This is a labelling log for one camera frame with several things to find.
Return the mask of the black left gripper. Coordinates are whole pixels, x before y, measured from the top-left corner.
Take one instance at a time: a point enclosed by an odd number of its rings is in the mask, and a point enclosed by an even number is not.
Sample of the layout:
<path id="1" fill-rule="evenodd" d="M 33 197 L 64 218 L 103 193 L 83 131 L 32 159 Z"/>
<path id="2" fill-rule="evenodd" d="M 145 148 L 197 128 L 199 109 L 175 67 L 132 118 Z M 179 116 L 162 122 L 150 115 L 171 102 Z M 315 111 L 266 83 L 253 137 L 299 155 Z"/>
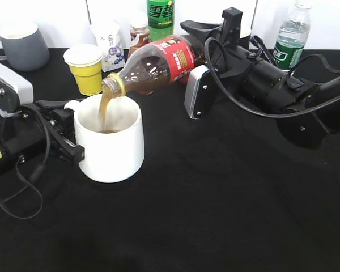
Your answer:
<path id="1" fill-rule="evenodd" d="M 84 159 L 84 147 L 70 140 L 74 111 L 64 109 L 73 100 L 38 100 L 9 114 L 0 109 L 0 176 L 14 167 L 20 156 L 29 160 L 41 153 L 58 156 L 70 164 Z"/>

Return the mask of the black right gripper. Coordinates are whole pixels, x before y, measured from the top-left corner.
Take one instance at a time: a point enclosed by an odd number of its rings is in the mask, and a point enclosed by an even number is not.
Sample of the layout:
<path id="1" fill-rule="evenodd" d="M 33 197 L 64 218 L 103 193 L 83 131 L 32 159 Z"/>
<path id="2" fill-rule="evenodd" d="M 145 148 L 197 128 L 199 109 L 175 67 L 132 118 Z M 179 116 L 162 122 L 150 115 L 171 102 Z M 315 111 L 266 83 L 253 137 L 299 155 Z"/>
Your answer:
<path id="1" fill-rule="evenodd" d="M 291 113 L 313 89 L 254 53 L 238 46 L 243 12 L 223 10 L 223 25 L 186 20 L 181 29 L 205 41 L 207 67 L 218 88 L 238 107 L 250 113 Z M 221 31 L 221 42 L 215 37 Z"/>

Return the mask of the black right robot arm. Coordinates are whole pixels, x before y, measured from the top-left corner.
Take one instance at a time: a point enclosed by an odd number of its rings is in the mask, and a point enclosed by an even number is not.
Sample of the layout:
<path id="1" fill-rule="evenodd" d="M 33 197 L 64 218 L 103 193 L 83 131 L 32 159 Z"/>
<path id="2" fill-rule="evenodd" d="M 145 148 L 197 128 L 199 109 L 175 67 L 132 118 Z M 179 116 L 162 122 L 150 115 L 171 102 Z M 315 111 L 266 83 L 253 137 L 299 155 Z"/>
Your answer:
<path id="1" fill-rule="evenodd" d="M 299 147 L 316 149 L 327 135 L 340 133 L 340 70 L 326 83 L 295 78 L 276 65 L 258 36 L 250 38 L 256 52 L 245 47 L 242 15 L 231 7 L 223 11 L 222 24 L 180 24 L 201 43 L 206 59 L 189 74 L 188 116 L 205 116 L 222 92 L 239 108 L 276 120 L 282 135 Z"/>

